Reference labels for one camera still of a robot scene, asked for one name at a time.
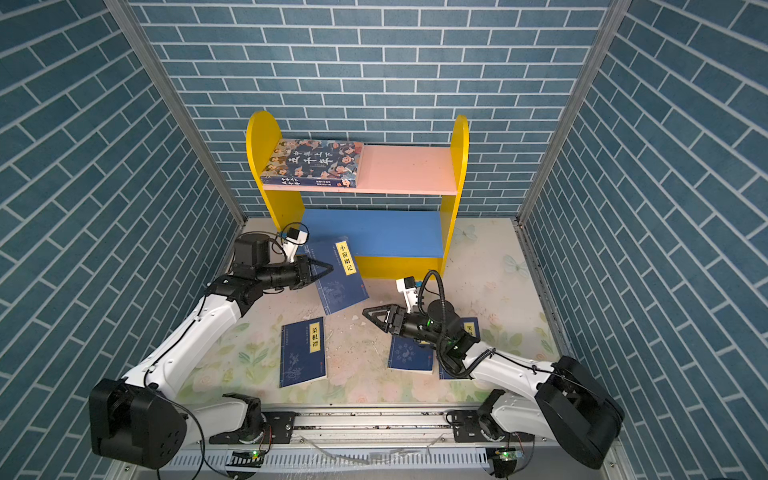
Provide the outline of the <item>colourful cartoon cover book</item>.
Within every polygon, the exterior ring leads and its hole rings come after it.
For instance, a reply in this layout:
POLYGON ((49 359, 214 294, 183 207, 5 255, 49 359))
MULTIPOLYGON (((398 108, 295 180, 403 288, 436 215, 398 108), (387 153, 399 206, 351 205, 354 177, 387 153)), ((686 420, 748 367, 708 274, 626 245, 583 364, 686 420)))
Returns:
POLYGON ((364 144, 281 139, 263 169, 265 185, 355 188, 364 144))

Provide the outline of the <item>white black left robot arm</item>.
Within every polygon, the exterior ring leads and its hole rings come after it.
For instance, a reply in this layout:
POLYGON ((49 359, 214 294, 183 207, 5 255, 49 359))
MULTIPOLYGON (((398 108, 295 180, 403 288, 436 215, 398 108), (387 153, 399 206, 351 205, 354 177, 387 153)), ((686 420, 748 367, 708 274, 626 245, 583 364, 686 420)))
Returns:
POLYGON ((88 407, 94 454, 158 470, 193 443, 205 448, 263 441, 267 421, 260 399, 228 393, 193 410, 177 397, 194 367, 257 300, 302 289, 333 271, 333 265, 298 252, 307 239, 297 229, 279 242, 265 232, 236 238, 228 271, 205 289, 174 332, 120 379, 103 379, 92 389, 88 407), (280 263, 271 260, 276 243, 283 250, 280 263))

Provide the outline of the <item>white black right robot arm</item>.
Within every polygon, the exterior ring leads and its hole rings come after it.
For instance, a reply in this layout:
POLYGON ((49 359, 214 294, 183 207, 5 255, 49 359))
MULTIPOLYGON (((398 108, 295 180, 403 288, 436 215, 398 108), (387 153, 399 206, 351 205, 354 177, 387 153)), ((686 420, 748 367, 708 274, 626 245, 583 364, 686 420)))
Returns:
POLYGON ((490 438, 521 432, 553 439, 582 465, 602 467, 625 414, 578 360, 542 362, 503 352, 469 332, 448 302, 434 301, 425 312, 387 304, 363 315, 385 333, 432 348, 453 378, 491 385, 478 411, 490 438))

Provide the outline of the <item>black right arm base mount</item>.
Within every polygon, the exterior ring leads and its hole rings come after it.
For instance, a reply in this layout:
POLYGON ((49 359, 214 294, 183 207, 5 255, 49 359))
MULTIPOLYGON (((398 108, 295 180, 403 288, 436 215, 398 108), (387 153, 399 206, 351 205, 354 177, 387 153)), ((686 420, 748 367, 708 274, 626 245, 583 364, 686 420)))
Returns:
POLYGON ((455 443, 493 443, 530 446, 535 436, 524 432, 508 433, 496 426, 489 416, 481 417, 476 410, 448 410, 443 418, 455 443))

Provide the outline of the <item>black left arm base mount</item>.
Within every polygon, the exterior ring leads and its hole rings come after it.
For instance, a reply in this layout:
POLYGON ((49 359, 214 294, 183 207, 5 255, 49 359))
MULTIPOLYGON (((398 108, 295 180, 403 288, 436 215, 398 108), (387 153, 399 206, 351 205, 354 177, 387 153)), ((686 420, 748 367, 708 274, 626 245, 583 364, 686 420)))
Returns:
POLYGON ((254 422, 247 420, 238 430, 211 436, 212 445, 287 445, 291 442, 297 413, 263 412, 254 422))

